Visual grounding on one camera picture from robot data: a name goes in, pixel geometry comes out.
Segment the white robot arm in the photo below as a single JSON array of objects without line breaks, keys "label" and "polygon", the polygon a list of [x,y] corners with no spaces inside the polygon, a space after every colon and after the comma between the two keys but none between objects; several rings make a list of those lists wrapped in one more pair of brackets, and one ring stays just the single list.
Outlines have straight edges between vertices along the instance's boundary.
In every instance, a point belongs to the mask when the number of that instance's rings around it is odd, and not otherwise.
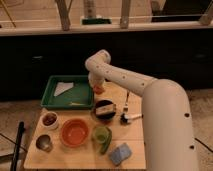
[{"label": "white robot arm", "polygon": [[181,85],[115,67],[105,50],[87,58],[85,67],[92,88],[109,80],[142,98],[147,171],[199,171],[190,103]]}]

